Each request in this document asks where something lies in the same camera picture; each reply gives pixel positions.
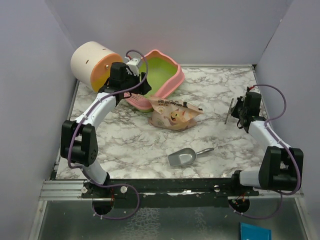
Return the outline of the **bag sealing clip strip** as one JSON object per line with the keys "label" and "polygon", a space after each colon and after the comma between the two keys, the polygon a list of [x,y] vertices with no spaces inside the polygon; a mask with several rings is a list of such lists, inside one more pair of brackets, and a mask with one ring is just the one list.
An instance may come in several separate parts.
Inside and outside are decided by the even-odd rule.
{"label": "bag sealing clip strip", "polygon": [[231,99],[230,101],[230,104],[229,104],[229,108],[228,108],[228,111],[227,111],[227,115],[226,115],[226,118],[225,118],[225,121],[224,121],[224,124],[226,125],[227,122],[228,122],[228,119],[231,115],[231,112],[232,112],[232,107],[233,107],[233,102],[234,102],[234,98]]}

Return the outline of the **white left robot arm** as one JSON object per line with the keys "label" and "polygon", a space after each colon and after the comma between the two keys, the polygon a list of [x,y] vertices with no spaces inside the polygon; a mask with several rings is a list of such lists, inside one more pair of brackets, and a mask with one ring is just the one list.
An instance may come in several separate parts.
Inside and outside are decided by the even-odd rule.
{"label": "white left robot arm", "polygon": [[65,120],[61,127],[60,155],[71,169],[80,169],[93,183],[97,196],[106,197],[111,190],[110,175],[97,161],[98,141],[96,130],[103,119],[125,94],[148,93],[152,88],[147,81],[148,71],[140,72],[137,64],[114,62],[110,75],[104,81],[93,103],[75,120]]}

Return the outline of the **cat litter bag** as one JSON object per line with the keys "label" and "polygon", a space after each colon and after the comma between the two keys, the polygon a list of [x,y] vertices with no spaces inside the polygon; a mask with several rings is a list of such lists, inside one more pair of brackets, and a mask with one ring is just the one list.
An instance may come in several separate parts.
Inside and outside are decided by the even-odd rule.
{"label": "cat litter bag", "polygon": [[154,127],[184,131],[197,124],[195,117],[203,114],[203,109],[182,100],[170,100],[150,96],[153,112],[148,123]]}

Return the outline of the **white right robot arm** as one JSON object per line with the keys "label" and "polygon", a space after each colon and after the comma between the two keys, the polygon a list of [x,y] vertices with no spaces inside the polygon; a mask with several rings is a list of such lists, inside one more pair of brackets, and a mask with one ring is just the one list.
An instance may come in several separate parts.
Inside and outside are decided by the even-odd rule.
{"label": "white right robot arm", "polygon": [[237,179],[229,189],[240,196],[248,187],[272,191],[297,191],[301,187],[304,153],[284,143],[266,119],[260,116],[262,95],[248,91],[237,98],[231,116],[238,119],[237,126],[250,134],[264,150],[258,170],[235,172]]}

